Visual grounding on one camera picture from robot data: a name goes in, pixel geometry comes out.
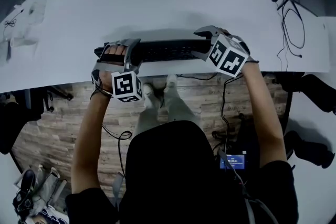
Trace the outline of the person's left hand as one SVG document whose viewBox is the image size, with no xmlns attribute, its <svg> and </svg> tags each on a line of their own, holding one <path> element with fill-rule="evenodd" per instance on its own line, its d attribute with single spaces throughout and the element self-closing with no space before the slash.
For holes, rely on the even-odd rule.
<svg viewBox="0 0 336 224">
<path fill-rule="evenodd" d="M 127 48 L 128 47 L 124 46 L 124 45 L 111 45 L 106 49 L 106 51 L 104 53 L 109 54 L 109 55 L 125 56 Z"/>
</svg>

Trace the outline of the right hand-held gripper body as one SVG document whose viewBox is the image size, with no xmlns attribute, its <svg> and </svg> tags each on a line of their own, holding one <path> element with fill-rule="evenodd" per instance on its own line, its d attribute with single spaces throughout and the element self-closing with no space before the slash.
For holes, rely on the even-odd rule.
<svg viewBox="0 0 336 224">
<path fill-rule="evenodd" d="M 217 72 L 237 77 L 249 58 L 249 53 L 243 46 L 243 39 L 236 35 L 224 34 L 216 27 L 210 27 L 210 30 L 213 45 L 206 63 Z"/>
</svg>

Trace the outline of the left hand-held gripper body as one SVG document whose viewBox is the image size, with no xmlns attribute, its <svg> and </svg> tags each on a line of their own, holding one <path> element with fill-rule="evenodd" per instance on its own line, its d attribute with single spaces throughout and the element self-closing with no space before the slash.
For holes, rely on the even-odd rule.
<svg viewBox="0 0 336 224">
<path fill-rule="evenodd" d="M 124 56 L 104 53 L 111 45 L 123 45 L 123 40 L 106 42 L 103 47 L 98 47 L 94 50 L 94 54 L 98 57 L 98 60 L 91 72 L 91 80 L 96 90 L 123 103 L 140 101 L 143 95 L 142 83 L 138 78 L 139 72 L 123 72 Z M 99 77 L 100 71 L 111 73 L 112 90 L 103 88 Z"/>
</svg>

